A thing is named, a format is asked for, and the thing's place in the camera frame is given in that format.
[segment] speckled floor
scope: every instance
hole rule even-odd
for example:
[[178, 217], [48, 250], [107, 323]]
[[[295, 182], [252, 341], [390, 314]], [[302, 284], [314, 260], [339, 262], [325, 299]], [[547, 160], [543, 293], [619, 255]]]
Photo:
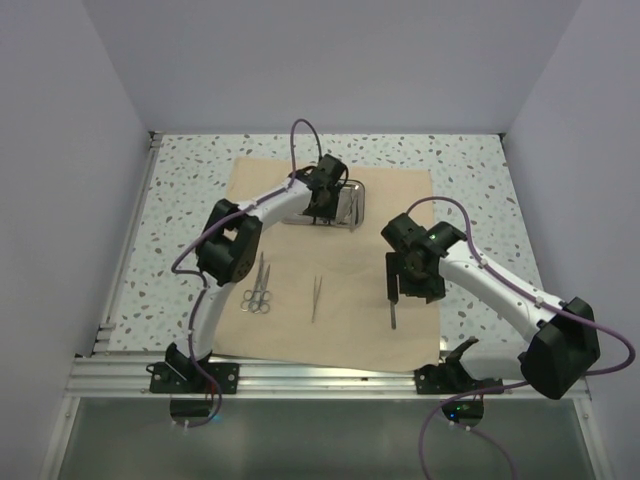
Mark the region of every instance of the speckled floor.
[[[495, 260], [540, 285], [531, 246], [502, 147], [493, 135], [321, 135], [326, 152], [346, 163], [427, 169], [436, 195], [469, 210], [474, 238]], [[169, 267], [199, 235], [214, 203], [225, 194], [238, 156], [289, 158], [288, 135], [166, 135], [158, 154], [124, 288], [111, 321], [108, 350], [164, 351], [182, 336], [191, 302], [200, 288]], [[301, 162], [316, 157], [310, 135], [297, 139]], [[436, 203], [437, 220], [463, 227], [461, 215]], [[184, 266], [194, 265], [194, 256]], [[448, 285], [440, 302], [441, 348], [469, 336], [519, 342], [516, 331], [461, 288]]]

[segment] aluminum frame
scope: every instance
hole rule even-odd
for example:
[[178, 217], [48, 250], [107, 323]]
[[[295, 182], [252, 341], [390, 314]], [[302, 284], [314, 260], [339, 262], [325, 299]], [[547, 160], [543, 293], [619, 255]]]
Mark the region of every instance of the aluminum frame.
[[591, 399], [574, 399], [573, 404], [576, 409], [576, 415], [578, 415], [582, 438], [584, 439], [596, 480], [615, 479], [616, 476], [607, 454], [602, 433], [593, 415]]

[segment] glass panel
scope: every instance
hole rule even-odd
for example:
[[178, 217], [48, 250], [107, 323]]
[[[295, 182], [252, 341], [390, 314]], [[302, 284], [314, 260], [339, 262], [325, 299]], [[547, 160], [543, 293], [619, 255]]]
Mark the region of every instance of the glass panel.
[[[61, 479], [421, 479], [417, 436], [433, 400], [225, 399], [220, 418], [171, 427], [166, 399], [84, 399]], [[480, 428], [514, 457], [521, 479], [593, 479], [571, 401], [489, 400]], [[508, 479], [494, 447], [429, 427], [436, 479]]]

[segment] gray wall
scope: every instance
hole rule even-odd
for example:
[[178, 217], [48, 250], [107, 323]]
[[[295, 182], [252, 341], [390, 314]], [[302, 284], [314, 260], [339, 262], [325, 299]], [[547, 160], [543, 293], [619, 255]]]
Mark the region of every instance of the gray wall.
[[147, 135], [80, 0], [0, 5], [0, 477], [37, 478]]
[[[583, 0], [507, 135], [545, 285], [640, 345], [640, 2]], [[624, 349], [603, 341], [603, 361]], [[640, 468], [638, 365], [589, 383], [618, 478]]]
[[150, 129], [504, 132], [579, 0], [85, 0]]

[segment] purple cable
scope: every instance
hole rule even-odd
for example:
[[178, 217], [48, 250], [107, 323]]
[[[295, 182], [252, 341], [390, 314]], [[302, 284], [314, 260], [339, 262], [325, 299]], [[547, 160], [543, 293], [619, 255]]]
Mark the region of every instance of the purple cable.
[[293, 181], [296, 179], [296, 146], [294, 144], [295, 136], [296, 136], [296, 127], [299, 123], [304, 123], [307, 127], [311, 129], [313, 136], [316, 137], [316, 145], [318, 145], [318, 158], [322, 158], [322, 146], [320, 145], [320, 137], [318, 136], [318, 132], [313, 128], [313, 125], [304, 118], [298, 118], [293, 125], [291, 125], [291, 132], [289, 133], [289, 148], [291, 150], [291, 167], [293, 168], [293, 175], [291, 175], [291, 180], [289, 180], [289, 186], [293, 185]]
[[[448, 202], [448, 203], [452, 203], [453, 205], [455, 205], [456, 207], [458, 207], [458, 209], [460, 210], [460, 212], [462, 212], [462, 216], [464, 217], [464, 223], [465, 223], [465, 229], [466, 229], [466, 234], [467, 234], [467, 243], [469, 245], [469, 250], [471, 250], [471, 254], [473, 255], [473, 257], [476, 259], [476, 261], [478, 263], [481, 262], [482, 258], [480, 257], [480, 253], [478, 252], [478, 250], [476, 249], [475, 244], [473, 243], [473, 238], [471, 236], [471, 219], [469, 218], [469, 214], [467, 213], [467, 210], [464, 208], [464, 206], [458, 202], [457, 200], [454, 200], [453, 198], [450, 197], [442, 197], [442, 196], [431, 196], [431, 197], [425, 197], [422, 198], [420, 200], [417, 200], [416, 202], [414, 202], [408, 209], [407, 209], [407, 214], [410, 214], [411, 211], [417, 207], [418, 205], [420, 205], [421, 203], [425, 203], [425, 202], [432, 202], [432, 201], [436, 201], [436, 200], [441, 200], [443, 202]], [[485, 268], [494, 278], [496, 278], [499, 282], [501, 282], [502, 284], [504, 284], [505, 286], [507, 286], [508, 288], [510, 288], [511, 290], [513, 290], [514, 292], [516, 292], [517, 294], [527, 298], [528, 300], [535, 302], [536, 301], [536, 297], [534, 295], [531, 295], [529, 292], [523, 290], [522, 288], [520, 288], [518, 285], [514, 284], [513, 282], [511, 282], [509, 279], [505, 278], [504, 276], [502, 276], [500, 273], [498, 273], [493, 267], [491, 267], [491, 265], [485, 265], [483, 268]], [[591, 320], [587, 320], [586, 318], [582, 318], [578, 315], [574, 315], [573, 313], [570, 312], [566, 312], [558, 307], [555, 307], [553, 305], [550, 305], [546, 302], [542, 302], [541, 306], [551, 312], [554, 312], [558, 315], [562, 315], [563, 317], [566, 317], [570, 320], [576, 321], [582, 325], [585, 325], [587, 327], [591, 327], [591, 328], [595, 328], [596, 330], [600, 330], [608, 335], [611, 335], [612, 337], [620, 340], [629, 350], [629, 355], [627, 357], [627, 359], [621, 363], [619, 363], [618, 365], [614, 365], [612, 367], [608, 367], [608, 368], [603, 368], [600, 370], [592, 370], [590, 372], [587, 372], [586, 375], [604, 375], [607, 373], [613, 373], [613, 372], [618, 372], [626, 367], [628, 367], [629, 365], [631, 365], [635, 358], [636, 358], [636, 350], [634, 348], [634, 346], [631, 344], [631, 342], [624, 337], [622, 334], [616, 332], [615, 330], [606, 327], [604, 325], [599, 325], [595, 322], [592, 322]], [[489, 393], [500, 393], [503, 392], [505, 390], [510, 390], [513, 388], [518, 388], [518, 387], [523, 387], [525, 385], [528, 385], [528, 382], [521, 382], [521, 383], [515, 383], [512, 385], [507, 385], [507, 386], [498, 386], [498, 387], [489, 387], [489, 388], [484, 388], [484, 389], [480, 389], [480, 390], [474, 390], [471, 392], [466, 392], [466, 393], [461, 393], [459, 395], [455, 395], [443, 402], [441, 402], [438, 407], [434, 408], [429, 415], [427, 416], [427, 418], [425, 419], [424, 423], [422, 424], [422, 428], [420, 429], [420, 438], [418, 440], [418, 454], [420, 456], [420, 465], [422, 466], [422, 471], [425, 475], [425, 477], [427, 479], [432, 479], [433, 477], [431, 476], [431, 474], [429, 473], [429, 469], [427, 468], [425, 459], [424, 459], [424, 435], [425, 432], [427, 430], [427, 426], [429, 425], [429, 422], [433, 419], [433, 417], [436, 415], [436, 413], [445, 405], [448, 405], [450, 403], [453, 403], [457, 400], [459, 400], [460, 398], [463, 397], [468, 397], [471, 395], [485, 395], [485, 394], [489, 394]], [[518, 472], [516, 470], [515, 467], [515, 463], [513, 462], [513, 459], [511, 458], [511, 456], [507, 453], [507, 451], [504, 449], [504, 447], [502, 447], [497, 441], [495, 441], [493, 438], [491, 438], [489, 435], [487, 435], [484, 432], [481, 432], [479, 430], [476, 429], [471, 429], [471, 431], [473, 433], [475, 433], [476, 435], [488, 440], [489, 442], [491, 442], [493, 445], [495, 445], [502, 453], [503, 455], [506, 457], [507, 461], [509, 462], [509, 467], [511, 468], [511, 475], [512, 478], [516, 479], [518, 478]]]
[[[487, 387], [487, 388], [480, 388], [478, 390], [473, 390], [471, 392], [465, 392], [465, 393], [459, 393], [458, 395], [454, 395], [451, 398], [447, 398], [446, 400], [440, 402], [440, 404], [434, 408], [433, 410], [431, 410], [431, 412], [429, 412], [429, 415], [427, 415], [427, 418], [424, 419], [424, 422], [422, 422], [422, 427], [420, 427], [420, 437], [418, 438], [418, 456], [420, 458], [420, 466], [422, 467], [422, 473], [424, 473], [424, 476], [427, 480], [433, 480], [433, 476], [431, 475], [431, 473], [429, 472], [429, 468], [427, 467], [427, 462], [424, 458], [424, 434], [427, 431], [427, 427], [429, 426], [429, 423], [431, 422], [431, 420], [433, 420], [433, 417], [436, 416], [436, 414], [440, 411], [440, 409], [442, 407], [444, 407], [445, 405], [449, 405], [450, 403], [456, 402], [458, 400], [460, 400], [461, 398], [464, 397], [469, 397], [472, 395], [488, 395], [491, 393], [502, 393], [506, 390], [511, 390], [514, 388], [519, 388], [519, 387], [524, 387], [525, 385], [528, 385], [527, 382], [519, 382], [519, 383], [513, 383], [511, 385], [503, 385], [503, 386], [496, 386], [496, 387]], [[459, 428], [466, 428], [464, 425], [460, 425], [458, 423], [454, 424]], [[484, 433], [480, 430], [477, 430], [475, 428], [472, 428], [470, 430], [471, 433], [484, 438], [485, 440], [487, 440], [489, 443], [492, 443], [498, 450], [500, 450], [502, 452], [502, 454], [505, 456], [505, 458], [507, 459], [507, 462], [509, 462], [509, 469], [511, 470], [511, 478], [513, 480], [517, 480], [518, 478], [518, 470], [516, 467], [516, 464], [513, 460], [513, 457], [511, 457], [511, 455], [509, 455], [509, 453], [507, 452], [507, 450], [500, 445], [496, 440], [493, 439], [493, 437], [491, 437], [489, 434]]]
[[311, 123], [309, 123], [308, 120], [305, 120], [304, 118], [297, 119], [295, 122], [293, 122], [293, 125], [291, 127], [291, 132], [290, 132], [290, 138], [289, 138], [289, 145], [291, 146], [291, 170], [292, 171], [291, 171], [291, 179], [289, 180], [289, 184], [287, 185], [287, 187], [282, 187], [282, 188], [279, 188], [278, 190], [274, 190], [273, 192], [268, 193], [263, 197], [260, 197], [259, 199], [257, 199], [254, 204], [250, 204], [248, 207], [242, 210], [239, 210], [235, 213], [232, 213], [231, 215], [224, 217], [219, 221], [217, 221], [216, 223], [214, 223], [211, 227], [209, 227], [204, 232], [202, 232], [202, 234], [198, 238], [196, 238], [193, 242], [191, 242], [189, 246], [185, 248], [180, 255], [178, 255], [178, 258], [176, 258], [176, 260], [171, 265], [171, 272], [173, 272], [176, 275], [194, 275], [200, 278], [200, 280], [202, 280], [202, 290], [200, 290], [200, 293], [198, 294], [196, 301], [193, 303], [193, 308], [191, 309], [191, 314], [189, 315], [189, 325], [187, 327], [187, 330], [189, 332], [187, 336], [187, 343], [189, 346], [189, 359], [191, 360], [191, 363], [193, 364], [195, 369], [198, 371], [198, 373], [200, 373], [205, 379], [207, 379], [209, 383], [215, 386], [216, 394], [218, 395], [218, 403], [215, 406], [215, 408], [212, 409], [209, 416], [206, 419], [201, 420], [199, 422], [188, 424], [189, 428], [195, 428], [195, 427], [206, 425], [218, 414], [218, 412], [220, 411], [220, 407], [222, 406], [222, 388], [220, 387], [220, 384], [216, 381], [216, 379], [213, 378], [211, 375], [209, 375], [207, 371], [200, 366], [200, 364], [196, 360], [195, 352], [193, 349], [193, 334], [192, 334], [193, 325], [195, 323], [198, 308], [200, 307], [200, 304], [202, 303], [202, 300], [207, 292], [207, 289], [209, 288], [209, 282], [207, 282], [207, 278], [204, 276], [204, 274], [198, 270], [179, 270], [178, 267], [183, 262], [183, 260], [187, 257], [187, 255], [189, 255], [193, 250], [195, 250], [195, 248], [198, 245], [204, 242], [210, 235], [212, 235], [218, 229], [224, 227], [228, 222], [232, 221], [233, 219], [238, 218], [250, 212], [255, 207], [266, 202], [267, 200], [270, 200], [280, 195], [281, 193], [286, 192], [287, 189], [291, 187], [291, 185], [293, 185], [293, 182], [296, 179], [296, 157], [295, 157], [294, 137], [296, 132], [296, 126], [299, 123], [305, 123], [311, 129], [311, 131], [313, 132], [313, 135], [315, 136], [316, 143], [318, 146], [318, 154], [320, 157], [322, 157], [322, 147], [320, 145], [320, 137], [318, 136], [316, 129], [313, 128], [313, 125], [311, 125]]

